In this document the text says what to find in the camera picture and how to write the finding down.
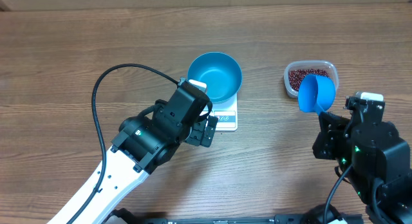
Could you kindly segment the blue plastic scoop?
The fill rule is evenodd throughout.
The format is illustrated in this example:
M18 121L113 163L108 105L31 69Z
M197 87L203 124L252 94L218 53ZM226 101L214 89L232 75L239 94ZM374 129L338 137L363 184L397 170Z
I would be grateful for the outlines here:
M307 75L298 91L299 109L304 113L320 115L331 108L335 93L332 79L320 75Z

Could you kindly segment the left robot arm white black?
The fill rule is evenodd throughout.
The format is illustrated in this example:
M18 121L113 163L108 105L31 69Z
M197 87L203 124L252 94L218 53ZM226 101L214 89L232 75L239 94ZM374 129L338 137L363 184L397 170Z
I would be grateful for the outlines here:
M99 166L51 223L103 223L181 143L210 146L218 119L204 112L212 109L206 92L205 83L181 79L168 101L124 120Z

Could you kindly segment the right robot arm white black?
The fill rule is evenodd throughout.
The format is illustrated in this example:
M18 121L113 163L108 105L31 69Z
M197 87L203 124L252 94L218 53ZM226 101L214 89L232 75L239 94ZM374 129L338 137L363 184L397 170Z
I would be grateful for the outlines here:
M312 147L316 158L335 160L374 223L411 223L410 146L382 113L344 118L321 113Z

